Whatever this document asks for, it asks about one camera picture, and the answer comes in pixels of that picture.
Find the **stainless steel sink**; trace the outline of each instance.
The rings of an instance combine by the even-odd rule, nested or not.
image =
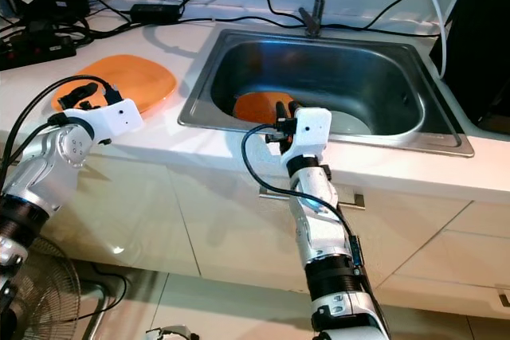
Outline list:
[[[473,149],[411,45],[223,30],[179,122],[247,131],[239,96],[285,92],[333,111],[331,141],[472,156]]]

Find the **power adapter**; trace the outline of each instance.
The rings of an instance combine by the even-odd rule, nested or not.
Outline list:
[[[135,4],[129,15],[133,23],[166,25],[178,21],[182,14],[178,5]]]

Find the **sink rim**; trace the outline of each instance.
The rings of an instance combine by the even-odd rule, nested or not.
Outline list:
[[[362,40],[350,40],[340,38],[319,38],[309,39],[300,35],[289,35],[285,33],[266,33],[244,29],[223,29],[219,33],[214,46],[206,62],[198,76],[198,79],[188,96],[181,113],[178,116],[178,123],[187,127],[202,127],[207,129],[215,129],[220,131],[238,131],[246,132],[252,127],[255,127],[256,123],[243,121],[234,118],[231,115],[226,114],[222,111],[212,100],[210,90],[212,88],[215,74],[218,71],[218,67],[224,60],[225,55],[236,46],[250,42],[264,42],[264,43],[277,43],[277,44],[294,44],[294,45],[311,45],[315,47],[327,46],[332,48],[342,47],[343,49],[362,49],[368,51],[370,54],[375,54],[382,57],[384,60],[390,61],[396,65],[402,71],[403,76],[407,79],[409,89],[412,91],[413,96],[416,98],[419,111],[419,121],[416,126],[409,129],[408,131],[398,133],[396,135],[338,135],[330,134],[330,141],[342,142],[342,143],[354,143],[363,144],[368,146],[376,147],[389,147],[403,150],[413,151],[424,151],[429,153],[439,153],[446,155],[462,156],[462,157],[473,157],[474,151],[471,147],[466,135],[464,134],[459,122],[455,118],[454,114],[449,109],[449,105],[445,102],[442,94],[437,89],[437,86],[432,79],[429,71],[423,63],[418,51],[411,44],[406,43],[392,43],[385,41],[362,41]],[[392,57],[375,50],[379,49],[405,49],[409,55],[414,68],[422,78],[422,84],[418,86],[410,81],[406,70],[397,63]],[[422,98],[421,91],[427,93],[430,101],[441,113],[442,120],[449,128],[451,135],[443,135],[436,133],[424,133],[420,132],[420,128],[426,120],[426,108],[424,100]],[[204,104],[209,102],[212,104],[213,109],[216,112],[222,114],[223,123],[204,123],[202,119],[197,118],[194,115],[194,111],[197,109],[198,104]],[[455,144],[448,144],[445,141],[455,141]]]

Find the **tiled floor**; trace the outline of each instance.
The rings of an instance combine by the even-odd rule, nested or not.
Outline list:
[[[294,292],[214,282],[111,266],[129,279],[126,299],[108,312],[96,339],[145,339],[145,331],[186,324],[201,340],[312,340],[309,297]],[[80,264],[82,277],[94,277]],[[117,296],[122,283],[101,277]],[[82,314],[96,308],[97,298],[84,299]],[[393,340],[509,340],[510,321],[384,307]],[[80,323],[81,339],[87,320]]]

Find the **kitchen counter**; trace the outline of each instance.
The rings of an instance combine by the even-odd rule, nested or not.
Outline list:
[[[92,20],[92,28],[110,29],[113,17]],[[0,143],[4,143],[19,112],[52,82],[116,54],[144,57],[171,70],[178,80],[175,92],[144,115],[146,126],[119,137],[112,145],[97,147],[94,154],[142,162],[178,163],[245,172],[240,144],[243,134],[180,126],[180,111],[201,72],[216,36],[222,28],[291,32],[266,25],[199,23],[144,27],[95,41],[78,51],[76,57],[11,69],[0,73]],[[397,41],[414,45],[432,76],[437,79],[427,54],[431,39],[395,37],[377,33],[324,31],[324,37],[358,40]],[[445,85],[440,84],[442,92]],[[27,134],[52,114],[50,97],[29,116],[23,128]],[[249,156],[263,175],[286,176],[279,166],[276,147],[251,138]],[[422,193],[468,200],[510,203],[510,142],[469,136],[473,158],[449,157],[406,150],[392,150],[346,143],[330,143],[324,162],[332,170],[333,181],[405,193]]]

